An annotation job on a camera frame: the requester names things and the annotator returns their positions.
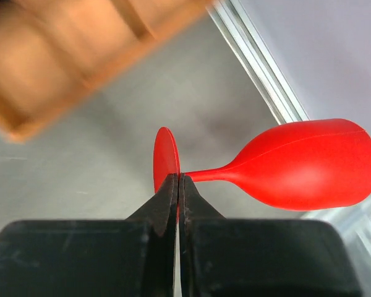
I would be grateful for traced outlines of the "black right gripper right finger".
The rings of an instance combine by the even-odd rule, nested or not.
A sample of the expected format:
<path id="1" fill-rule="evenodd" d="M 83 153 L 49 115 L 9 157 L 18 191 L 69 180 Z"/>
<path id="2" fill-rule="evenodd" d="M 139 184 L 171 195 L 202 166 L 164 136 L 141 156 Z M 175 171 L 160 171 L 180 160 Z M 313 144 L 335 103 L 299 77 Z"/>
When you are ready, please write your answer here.
<path id="1" fill-rule="evenodd" d="M 319 220 L 225 218 L 179 180 L 183 296 L 360 296 L 335 228 Z"/>

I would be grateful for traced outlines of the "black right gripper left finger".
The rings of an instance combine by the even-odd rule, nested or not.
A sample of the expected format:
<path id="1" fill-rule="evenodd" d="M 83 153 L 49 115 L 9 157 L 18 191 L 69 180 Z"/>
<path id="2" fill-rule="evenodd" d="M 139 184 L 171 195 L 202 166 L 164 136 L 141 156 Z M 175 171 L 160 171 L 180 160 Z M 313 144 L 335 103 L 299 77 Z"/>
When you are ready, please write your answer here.
<path id="1" fill-rule="evenodd" d="M 172 296 L 178 177 L 124 220 L 19 220 L 0 231 L 0 296 Z"/>

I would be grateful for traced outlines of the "red plastic wine glass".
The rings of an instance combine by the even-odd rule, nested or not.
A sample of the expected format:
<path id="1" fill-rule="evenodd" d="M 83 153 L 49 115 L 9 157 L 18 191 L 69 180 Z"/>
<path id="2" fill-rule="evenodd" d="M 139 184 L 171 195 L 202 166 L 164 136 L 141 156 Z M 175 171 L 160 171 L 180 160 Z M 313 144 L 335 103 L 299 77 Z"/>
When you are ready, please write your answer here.
<path id="1" fill-rule="evenodd" d="M 227 165 L 188 176 L 233 183 L 279 209 L 352 206 L 371 194 L 371 137 L 347 119 L 282 124 L 252 139 Z"/>

